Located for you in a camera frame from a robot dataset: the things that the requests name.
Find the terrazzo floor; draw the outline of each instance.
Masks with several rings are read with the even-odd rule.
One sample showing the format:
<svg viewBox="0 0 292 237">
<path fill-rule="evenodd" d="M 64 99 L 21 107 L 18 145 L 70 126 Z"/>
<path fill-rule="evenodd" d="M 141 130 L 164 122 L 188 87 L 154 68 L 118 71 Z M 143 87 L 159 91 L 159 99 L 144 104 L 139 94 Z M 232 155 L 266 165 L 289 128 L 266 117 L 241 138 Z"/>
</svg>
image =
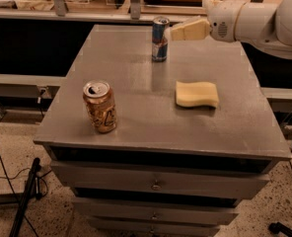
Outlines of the terrazzo floor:
<svg viewBox="0 0 292 237">
<path fill-rule="evenodd" d="M 41 171 L 49 170 L 50 159 L 40 145 L 33 143 L 41 123 L 38 112 L 8 111 L 0 122 L 0 154 L 9 177 L 30 168 L 36 157 L 40 158 Z M 290 146 L 292 134 L 287 135 Z M 22 192 L 28 171 L 22 172 L 11 183 L 16 192 Z M 279 163 L 270 173 L 271 182 L 252 200 L 241 202 L 239 216 L 228 226 L 221 226 L 216 237 L 266 237 L 274 236 L 267 227 L 271 222 L 281 222 L 292 228 L 292 171 L 289 162 Z M 0 177 L 4 172 L 0 164 Z M 92 237 L 146 237 L 145 233 L 103 231 L 92 228 L 86 219 L 73 209 L 72 192 L 63 187 L 53 173 L 44 177 L 48 191 L 40 200 L 31 199 L 26 217 L 39 237 L 43 236 L 92 236 Z M 0 194 L 11 190 L 5 179 L 0 179 Z M 17 212 L 15 204 L 0 205 L 0 237 L 9 236 Z M 36 236 L 24 220 L 19 236 Z"/>
</svg>

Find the table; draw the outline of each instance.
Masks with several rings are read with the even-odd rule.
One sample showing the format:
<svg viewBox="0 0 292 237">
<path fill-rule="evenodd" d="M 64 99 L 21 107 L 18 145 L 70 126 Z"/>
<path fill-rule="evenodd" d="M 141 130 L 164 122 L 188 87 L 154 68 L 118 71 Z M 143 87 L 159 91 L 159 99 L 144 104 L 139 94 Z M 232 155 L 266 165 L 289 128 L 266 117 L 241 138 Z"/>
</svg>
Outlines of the table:
<svg viewBox="0 0 292 237">
<path fill-rule="evenodd" d="M 173 41 L 151 60 L 151 27 L 95 25 L 35 136 L 97 228 L 213 236 L 291 159 L 238 42 Z M 86 82 L 114 90 L 118 127 L 92 128 Z M 220 106 L 184 109 L 176 81 L 217 85 Z"/>
</svg>

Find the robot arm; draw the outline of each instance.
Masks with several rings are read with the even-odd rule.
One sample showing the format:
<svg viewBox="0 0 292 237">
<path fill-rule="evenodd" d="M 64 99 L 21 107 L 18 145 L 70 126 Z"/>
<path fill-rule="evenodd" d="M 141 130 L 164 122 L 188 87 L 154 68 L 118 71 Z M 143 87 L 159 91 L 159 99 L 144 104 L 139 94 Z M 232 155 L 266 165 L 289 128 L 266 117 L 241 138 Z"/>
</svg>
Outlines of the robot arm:
<svg viewBox="0 0 292 237">
<path fill-rule="evenodd" d="M 194 36 L 202 40 L 211 35 L 215 40 L 246 42 L 273 56 L 292 59 L 292 0 L 283 0 L 279 6 L 203 0 L 203 7 L 207 21 L 191 20 L 188 30 L 187 22 L 176 25 L 172 28 L 173 40 L 190 40 Z"/>
</svg>

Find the table surface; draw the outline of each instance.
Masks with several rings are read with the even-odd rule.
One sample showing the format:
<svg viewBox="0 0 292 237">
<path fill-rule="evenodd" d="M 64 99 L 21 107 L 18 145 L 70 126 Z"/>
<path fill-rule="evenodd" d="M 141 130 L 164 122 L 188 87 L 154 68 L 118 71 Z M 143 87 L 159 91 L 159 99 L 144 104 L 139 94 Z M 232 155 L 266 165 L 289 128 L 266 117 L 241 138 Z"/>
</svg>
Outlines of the table surface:
<svg viewBox="0 0 292 237">
<path fill-rule="evenodd" d="M 255 159 L 291 158 L 288 145 L 238 42 L 170 41 L 152 62 L 152 29 L 95 25 L 36 133 L 35 143 Z M 90 80 L 114 90 L 118 126 L 100 134 L 82 99 Z M 176 105 L 176 81 L 212 82 L 220 106 Z"/>
</svg>

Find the sponge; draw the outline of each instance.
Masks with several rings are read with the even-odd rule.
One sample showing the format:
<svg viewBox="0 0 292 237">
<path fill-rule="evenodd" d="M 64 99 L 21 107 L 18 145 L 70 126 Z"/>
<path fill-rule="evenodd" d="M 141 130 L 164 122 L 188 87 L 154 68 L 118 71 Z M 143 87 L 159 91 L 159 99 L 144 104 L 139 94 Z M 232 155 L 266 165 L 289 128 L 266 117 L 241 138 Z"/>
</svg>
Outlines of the sponge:
<svg viewBox="0 0 292 237">
<path fill-rule="evenodd" d="M 171 27 L 171 40 L 204 40 L 210 30 L 206 19 L 193 17 Z"/>
<path fill-rule="evenodd" d="M 210 106 L 217 108 L 216 85 L 210 82 L 176 83 L 176 102 L 181 107 Z"/>
</svg>

